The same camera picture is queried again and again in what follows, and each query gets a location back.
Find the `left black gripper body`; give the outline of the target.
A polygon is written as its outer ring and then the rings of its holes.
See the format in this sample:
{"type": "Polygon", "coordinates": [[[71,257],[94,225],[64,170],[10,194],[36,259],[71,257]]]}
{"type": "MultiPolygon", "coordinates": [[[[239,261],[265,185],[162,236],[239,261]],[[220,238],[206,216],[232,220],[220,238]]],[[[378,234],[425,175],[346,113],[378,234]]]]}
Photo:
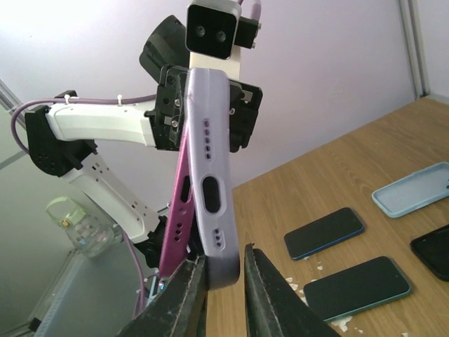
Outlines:
{"type": "MultiPolygon", "coordinates": [[[[164,66],[156,92],[155,107],[145,112],[149,119],[158,150],[178,151],[182,136],[185,112],[183,98],[188,69],[179,66],[164,66]]],[[[237,80],[229,82],[229,142],[230,151],[246,148],[253,134],[262,89],[237,80]]]]}

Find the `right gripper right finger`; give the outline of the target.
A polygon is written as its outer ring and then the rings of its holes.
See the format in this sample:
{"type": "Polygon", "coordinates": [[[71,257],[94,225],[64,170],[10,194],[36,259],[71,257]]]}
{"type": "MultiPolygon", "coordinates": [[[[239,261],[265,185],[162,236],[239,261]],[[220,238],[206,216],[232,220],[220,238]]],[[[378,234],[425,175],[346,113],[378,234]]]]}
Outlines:
{"type": "Polygon", "coordinates": [[[244,288],[248,336],[338,336],[290,287],[265,253],[244,249],[244,288]]]}

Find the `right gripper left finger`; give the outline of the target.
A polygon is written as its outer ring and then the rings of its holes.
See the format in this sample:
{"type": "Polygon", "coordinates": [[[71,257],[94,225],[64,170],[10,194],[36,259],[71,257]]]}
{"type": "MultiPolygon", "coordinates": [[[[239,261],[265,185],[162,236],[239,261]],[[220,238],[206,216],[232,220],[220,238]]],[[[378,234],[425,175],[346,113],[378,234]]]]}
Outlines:
{"type": "Polygon", "coordinates": [[[137,318],[125,325],[120,337],[196,337],[206,335],[206,257],[186,259],[164,290],[137,318]]]}

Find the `lilac phone case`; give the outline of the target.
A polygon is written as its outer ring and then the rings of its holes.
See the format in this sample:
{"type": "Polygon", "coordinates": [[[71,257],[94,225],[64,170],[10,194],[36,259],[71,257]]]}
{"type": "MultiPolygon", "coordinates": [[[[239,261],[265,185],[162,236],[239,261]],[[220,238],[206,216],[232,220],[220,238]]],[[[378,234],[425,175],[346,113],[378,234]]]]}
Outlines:
{"type": "Polygon", "coordinates": [[[230,286],[240,275],[230,173],[229,104],[229,80],[223,71],[189,71],[185,96],[189,170],[210,289],[230,286]]]}

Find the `blue smartphone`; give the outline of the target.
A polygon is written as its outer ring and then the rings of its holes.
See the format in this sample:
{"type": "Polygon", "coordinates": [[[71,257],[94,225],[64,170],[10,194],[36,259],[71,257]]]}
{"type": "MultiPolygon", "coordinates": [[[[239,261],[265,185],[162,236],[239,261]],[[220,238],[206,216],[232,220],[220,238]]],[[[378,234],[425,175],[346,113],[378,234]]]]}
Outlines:
{"type": "Polygon", "coordinates": [[[284,235],[288,255],[300,260],[361,234],[362,220],[344,207],[284,235]]]}

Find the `black cased phone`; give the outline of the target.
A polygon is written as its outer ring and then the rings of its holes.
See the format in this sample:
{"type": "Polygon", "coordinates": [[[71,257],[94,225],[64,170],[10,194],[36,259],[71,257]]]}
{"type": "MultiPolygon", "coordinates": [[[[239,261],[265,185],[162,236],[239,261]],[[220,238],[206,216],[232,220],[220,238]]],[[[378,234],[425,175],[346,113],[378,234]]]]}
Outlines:
{"type": "Polygon", "coordinates": [[[413,239],[410,248],[435,277],[448,281],[448,225],[413,239]]]}

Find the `light blue phone case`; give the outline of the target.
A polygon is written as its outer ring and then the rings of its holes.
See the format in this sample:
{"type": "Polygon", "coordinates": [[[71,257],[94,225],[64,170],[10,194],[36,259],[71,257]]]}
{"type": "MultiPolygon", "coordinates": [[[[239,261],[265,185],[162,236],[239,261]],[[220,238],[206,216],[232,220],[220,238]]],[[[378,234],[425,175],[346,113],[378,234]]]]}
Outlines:
{"type": "Polygon", "coordinates": [[[390,183],[371,195],[390,218],[400,218],[448,197],[448,162],[440,162],[390,183]]]}

